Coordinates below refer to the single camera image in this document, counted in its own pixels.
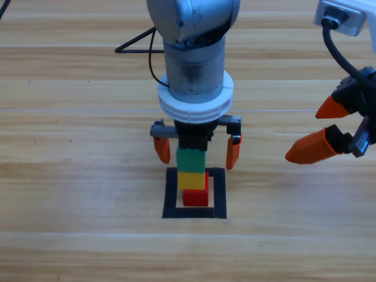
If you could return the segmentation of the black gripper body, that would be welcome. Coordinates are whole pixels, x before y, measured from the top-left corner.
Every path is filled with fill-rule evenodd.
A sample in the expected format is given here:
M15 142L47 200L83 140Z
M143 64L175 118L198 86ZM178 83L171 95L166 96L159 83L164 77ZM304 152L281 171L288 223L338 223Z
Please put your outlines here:
M207 151L208 142L212 140L215 129L224 126L230 135L227 150L231 151L241 143L241 124L241 116L222 116L206 123L184 123L175 120L174 126L165 125L161 119L151 126L150 135L156 138L178 139L181 149Z
M368 146L375 143L375 91L365 90L349 76L340 82L331 97L349 114L358 112L363 117L348 145L348 150L355 157L363 156Z

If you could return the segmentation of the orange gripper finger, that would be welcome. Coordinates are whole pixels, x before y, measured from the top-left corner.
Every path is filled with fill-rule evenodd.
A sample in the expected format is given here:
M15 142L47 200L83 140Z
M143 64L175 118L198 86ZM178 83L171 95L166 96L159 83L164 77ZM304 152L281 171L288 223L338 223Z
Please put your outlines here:
M353 136L343 133L336 125L325 127L297 140L286 153L287 161L296 164L313 164L336 155L349 154Z
M159 156L159 159L165 163L169 164L170 162L170 140L165 137L154 137L154 146L155 151Z
M227 133L230 137L227 142L226 169L231 170L240 156L240 147L243 141L241 126L228 126Z
M348 116L349 111L340 103L336 102L332 96L329 96L320 106L315 117L317 119L333 119Z

